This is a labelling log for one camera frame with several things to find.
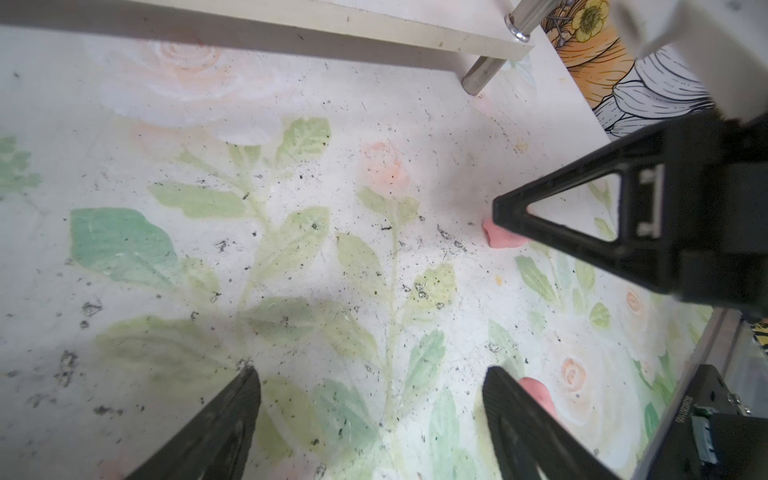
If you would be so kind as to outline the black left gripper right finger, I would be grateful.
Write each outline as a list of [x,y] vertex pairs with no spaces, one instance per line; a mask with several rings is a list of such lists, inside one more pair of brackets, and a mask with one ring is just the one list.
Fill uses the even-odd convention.
[[502,367],[487,370],[482,398],[502,478],[616,477]]

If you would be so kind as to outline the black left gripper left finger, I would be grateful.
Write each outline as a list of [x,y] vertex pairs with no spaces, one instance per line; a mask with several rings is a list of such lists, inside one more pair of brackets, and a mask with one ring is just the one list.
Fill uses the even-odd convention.
[[130,479],[241,479],[261,404],[255,368],[244,367]]

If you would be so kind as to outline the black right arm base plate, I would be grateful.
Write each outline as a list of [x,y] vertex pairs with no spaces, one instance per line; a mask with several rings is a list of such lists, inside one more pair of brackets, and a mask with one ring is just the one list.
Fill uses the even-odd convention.
[[748,414],[713,366],[700,365],[648,477],[767,480],[767,420]]

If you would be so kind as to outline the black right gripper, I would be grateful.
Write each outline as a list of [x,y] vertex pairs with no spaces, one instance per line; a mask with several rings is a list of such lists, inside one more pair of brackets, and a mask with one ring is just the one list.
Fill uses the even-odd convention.
[[767,118],[614,141],[492,203],[496,225],[647,290],[767,312]]

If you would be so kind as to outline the pink pig toy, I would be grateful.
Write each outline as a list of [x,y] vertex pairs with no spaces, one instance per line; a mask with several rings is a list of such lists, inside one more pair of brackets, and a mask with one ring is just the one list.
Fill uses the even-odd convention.
[[516,249],[529,242],[528,238],[496,225],[491,218],[483,220],[482,228],[488,245],[493,249]]
[[520,386],[554,419],[558,420],[558,414],[547,387],[534,378],[523,377],[519,380]]

